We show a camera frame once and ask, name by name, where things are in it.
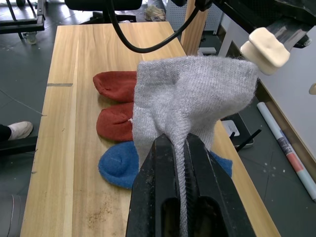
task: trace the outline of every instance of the wooden table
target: wooden table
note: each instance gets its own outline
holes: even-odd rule
[[[125,23],[138,47],[154,45],[173,30],[168,22]],[[92,77],[134,71],[142,60],[184,56],[178,41],[148,54],[128,50],[112,25],[59,26],[40,122],[22,237],[123,237],[131,191],[108,184],[98,172],[113,142],[100,138],[96,121],[111,101],[99,96]],[[279,233],[221,122],[213,151],[233,160],[233,181],[257,236]]]

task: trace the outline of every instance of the sock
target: sock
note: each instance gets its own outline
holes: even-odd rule
[[[118,104],[103,109],[97,120],[97,133],[118,142],[132,141],[133,104]]]
[[[134,95],[133,139],[140,158],[165,133],[174,145],[180,185],[180,233],[187,237],[183,145],[188,133],[207,148],[217,120],[242,110],[252,99],[258,68],[220,57],[179,57],[138,65]]]
[[[233,162],[210,152],[225,172],[232,177]],[[122,142],[110,147],[101,156],[99,172],[109,183],[131,189],[138,174],[139,158],[134,142]]]
[[[93,77],[98,92],[119,102],[133,102],[136,72],[105,72]]]

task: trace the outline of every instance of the person's foot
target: person's foot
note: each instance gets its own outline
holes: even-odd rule
[[[9,141],[26,138],[33,130],[32,123],[27,121],[16,122],[9,125],[8,127],[11,129],[11,136],[9,138]]]

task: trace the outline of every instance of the red sock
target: red sock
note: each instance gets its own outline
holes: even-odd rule
[[[133,141],[131,122],[133,106],[134,102],[103,109],[97,120],[97,133],[118,142]]]
[[[136,72],[105,72],[93,77],[98,92],[119,102],[133,102]]]

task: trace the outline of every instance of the black cable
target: black cable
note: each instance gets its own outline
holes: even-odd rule
[[[174,38],[176,38],[178,35],[180,35],[186,28],[187,26],[192,22],[192,20],[195,18],[195,16],[198,13],[198,9],[195,8],[192,12],[192,14],[190,15],[190,17],[187,19],[187,21],[180,27],[180,29],[178,29],[174,34],[172,34],[171,36],[169,36],[168,38],[166,38],[164,41],[160,42],[159,44],[156,44],[152,47],[149,48],[138,48],[133,46],[128,40],[127,38],[124,36],[122,30],[119,27],[119,23],[117,20],[117,17],[115,15],[115,10],[114,10],[114,4],[113,4],[113,0],[106,0],[105,3],[107,4],[107,9],[108,9],[108,13],[109,13],[109,17],[110,20],[112,22],[112,25],[114,27],[114,30],[116,31],[119,39],[123,42],[123,44],[129,48],[130,50],[136,52],[136,53],[150,53],[153,52],[163,46],[165,46],[166,44],[168,44],[170,41],[172,41]]]

